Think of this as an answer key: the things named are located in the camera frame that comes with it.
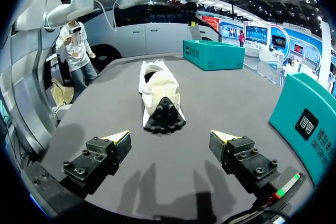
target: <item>black shoe sole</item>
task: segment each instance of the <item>black shoe sole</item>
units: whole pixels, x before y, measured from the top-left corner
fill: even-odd
[[[154,134],[173,133],[186,124],[168,97],[163,97],[144,129]]]

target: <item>round table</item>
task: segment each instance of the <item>round table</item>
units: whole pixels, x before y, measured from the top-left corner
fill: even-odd
[[[142,127],[138,94],[142,60],[164,59],[180,84],[187,124],[168,135]],[[115,176],[86,200],[122,215],[153,219],[216,216],[221,223],[255,200],[234,175],[226,175],[209,149],[211,130],[247,135],[282,172],[293,166],[307,174],[288,144],[268,124],[281,88],[248,69],[205,72],[180,56],[143,56],[112,62],[76,100],[52,136],[43,165],[62,180],[63,161],[81,154],[85,142],[125,130],[132,150]],[[308,178],[291,200],[296,210],[312,192]]]

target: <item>jeans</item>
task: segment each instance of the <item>jeans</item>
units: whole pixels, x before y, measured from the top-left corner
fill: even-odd
[[[97,73],[93,68],[92,63],[89,62],[85,66],[71,72],[71,77],[74,81],[76,89],[79,93],[81,93],[93,82],[93,80],[97,77]]]

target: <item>shoe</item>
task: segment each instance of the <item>shoe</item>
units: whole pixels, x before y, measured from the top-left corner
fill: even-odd
[[[163,61],[142,63],[139,93],[145,106],[145,130],[166,134],[186,124],[180,107],[180,86]]]
[[[163,60],[155,62],[142,62],[140,70],[139,93],[142,94],[142,87],[145,85],[155,72],[165,70],[169,71]]]

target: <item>white hoodie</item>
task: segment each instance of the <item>white hoodie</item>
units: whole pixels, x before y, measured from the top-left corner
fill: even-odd
[[[87,41],[87,35],[83,23],[77,22],[81,27],[81,31],[72,34],[68,24],[62,27],[59,37],[56,41],[56,52],[61,56],[61,59],[66,59],[69,65],[70,72],[73,72],[81,67],[84,67],[90,62],[90,58],[86,54],[92,53],[90,45]],[[72,42],[65,46],[64,40],[71,36]]]

